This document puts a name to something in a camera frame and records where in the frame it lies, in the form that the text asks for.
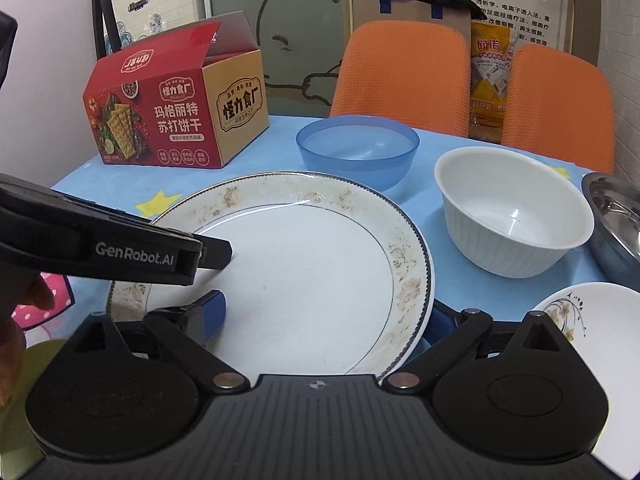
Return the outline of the person's left hand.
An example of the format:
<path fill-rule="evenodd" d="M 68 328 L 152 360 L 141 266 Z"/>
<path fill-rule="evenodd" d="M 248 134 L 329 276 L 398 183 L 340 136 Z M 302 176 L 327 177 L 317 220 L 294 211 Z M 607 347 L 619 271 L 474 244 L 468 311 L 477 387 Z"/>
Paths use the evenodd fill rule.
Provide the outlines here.
<path fill-rule="evenodd" d="M 19 269 L 1 263 L 1 406 L 11 401 L 20 379 L 26 339 L 12 318 L 18 304 L 29 304 L 40 310 L 54 307 L 53 294 L 36 271 Z"/>

